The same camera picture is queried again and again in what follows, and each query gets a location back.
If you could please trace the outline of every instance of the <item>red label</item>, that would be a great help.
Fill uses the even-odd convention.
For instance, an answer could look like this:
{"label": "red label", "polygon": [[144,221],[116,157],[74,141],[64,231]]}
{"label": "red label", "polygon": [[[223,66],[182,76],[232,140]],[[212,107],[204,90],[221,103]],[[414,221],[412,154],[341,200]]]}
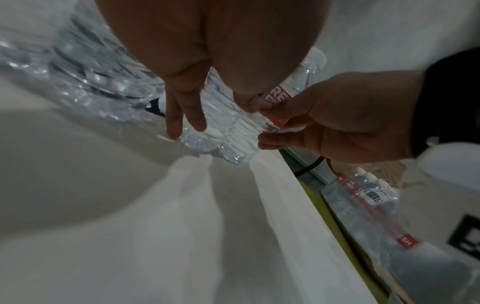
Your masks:
{"label": "red label", "polygon": [[390,234],[397,242],[405,247],[411,249],[419,244],[419,242],[410,234],[405,233],[395,222],[392,222],[388,215],[385,214],[381,208],[375,208],[368,204],[361,196],[363,188],[348,176],[341,175],[336,180],[357,202],[359,202],[373,220],[378,222],[385,231]]}
{"label": "red label", "polygon": [[[288,100],[292,98],[290,94],[288,94],[281,86],[275,87],[273,90],[270,91],[270,93],[263,94],[261,98],[265,101],[268,101],[272,105],[278,104],[280,101],[283,100]],[[277,127],[281,128],[283,127],[288,120],[272,120],[274,125]]]}

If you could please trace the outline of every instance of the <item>black sleeve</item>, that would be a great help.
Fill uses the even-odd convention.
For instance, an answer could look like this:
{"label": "black sleeve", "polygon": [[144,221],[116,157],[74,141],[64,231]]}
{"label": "black sleeve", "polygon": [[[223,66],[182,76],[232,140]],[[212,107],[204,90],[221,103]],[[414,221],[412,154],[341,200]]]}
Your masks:
{"label": "black sleeve", "polygon": [[415,157],[429,137],[439,143],[480,143],[480,49],[465,51],[430,66],[417,102],[410,134]]}

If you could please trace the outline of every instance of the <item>fingernail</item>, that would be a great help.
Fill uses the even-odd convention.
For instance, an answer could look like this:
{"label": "fingernail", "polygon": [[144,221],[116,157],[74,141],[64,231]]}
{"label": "fingernail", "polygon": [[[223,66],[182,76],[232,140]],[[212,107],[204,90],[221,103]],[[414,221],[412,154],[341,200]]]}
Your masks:
{"label": "fingernail", "polygon": [[270,102],[266,100],[260,101],[260,109],[270,111],[272,107],[273,105]]}
{"label": "fingernail", "polygon": [[261,106],[261,101],[260,98],[255,96],[250,100],[250,104],[248,105],[248,109],[252,112],[255,113],[259,110]]}

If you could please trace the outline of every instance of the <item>water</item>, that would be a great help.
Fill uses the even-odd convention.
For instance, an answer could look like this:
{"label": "water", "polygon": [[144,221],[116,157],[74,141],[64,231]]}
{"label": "water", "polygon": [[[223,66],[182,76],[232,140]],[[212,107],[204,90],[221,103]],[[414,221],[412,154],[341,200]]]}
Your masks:
{"label": "water", "polygon": [[[318,73],[327,63],[325,55],[312,48],[300,66],[280,85],[261,98],[272,104],[289,99],[314,83]],[[244,114],[233,126],[219,149],[230,163],[248,163],[258,153],[258,135],[262,132],[278,132],[286,121],[271,121],[259,113]]]}
{"label": "water", "polygon": [[207,128],[204,132],[197,132],[184,119],[180,140],[197,153],[207,154],[225,140],[242,112],[233,102],[232,91],[223,84],[215,69],[210,71],[200,99]]}
{"label": "water", "polygon": [[0,10],[0,62],[46,78],[58,29],[73,0],[4,0]]}
{"label": "water", "polygon": [[48,69],[64,102],[120,121],[135,118],[162,90],[162,81],[127,52],[93,0],[75,5],[58,32]]}

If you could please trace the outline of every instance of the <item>hand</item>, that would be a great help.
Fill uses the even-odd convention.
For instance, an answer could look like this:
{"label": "hand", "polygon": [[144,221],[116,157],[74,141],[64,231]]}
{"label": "hand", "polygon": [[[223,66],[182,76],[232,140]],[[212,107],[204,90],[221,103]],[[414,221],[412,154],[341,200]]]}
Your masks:
{"label": "hand", "polygon": [[410,130],[421,72],[346,73],[313,85],[269,111],[299,132],[260,134],[263,150],[301,147],[330,159],[369,163],[411,157]]}
{"label": "hand", "polygon": [[315,43],[332,0],[96,0],[128,50],[165,81],[170,137],[185,114],[207,127],[199,92],[213,65],[235,102],[256,112],[256,94],[285,79]]}

